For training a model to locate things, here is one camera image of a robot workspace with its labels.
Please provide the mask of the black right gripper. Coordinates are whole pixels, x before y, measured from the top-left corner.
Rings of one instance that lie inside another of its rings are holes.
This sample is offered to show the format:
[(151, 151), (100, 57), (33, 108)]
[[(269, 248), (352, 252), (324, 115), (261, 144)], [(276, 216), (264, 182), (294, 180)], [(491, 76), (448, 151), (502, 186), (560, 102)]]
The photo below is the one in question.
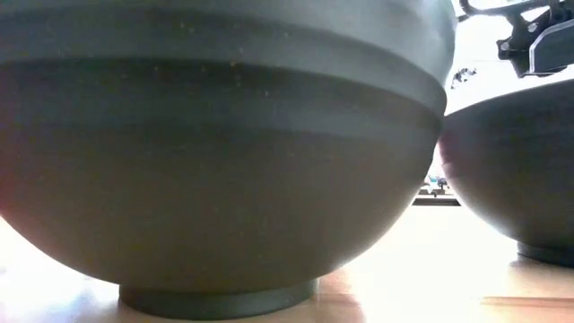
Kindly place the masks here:
[(574, 0), (520, 0), (504, 17), (510, 36), (499, 40), (498, 59), (519, 78), (546, 77), (574, 65)]

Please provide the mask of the black bowl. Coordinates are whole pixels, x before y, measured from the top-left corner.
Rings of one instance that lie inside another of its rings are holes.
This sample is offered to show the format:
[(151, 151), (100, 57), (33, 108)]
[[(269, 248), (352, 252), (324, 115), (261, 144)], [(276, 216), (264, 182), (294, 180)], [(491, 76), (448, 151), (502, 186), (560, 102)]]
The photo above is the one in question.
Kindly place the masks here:
[(285, 68), (447, 105), (450, 0), (0, 0), (0, 64), (159, 58)]
[(0, 215), (170, 319), (293, 306), (412, 203), (440, 114), (376, 87), (252, 65), (0, 66)]
[(574, 79), (452, 112), (438, 145), (461, 203), (521, 256), (574, 268)]

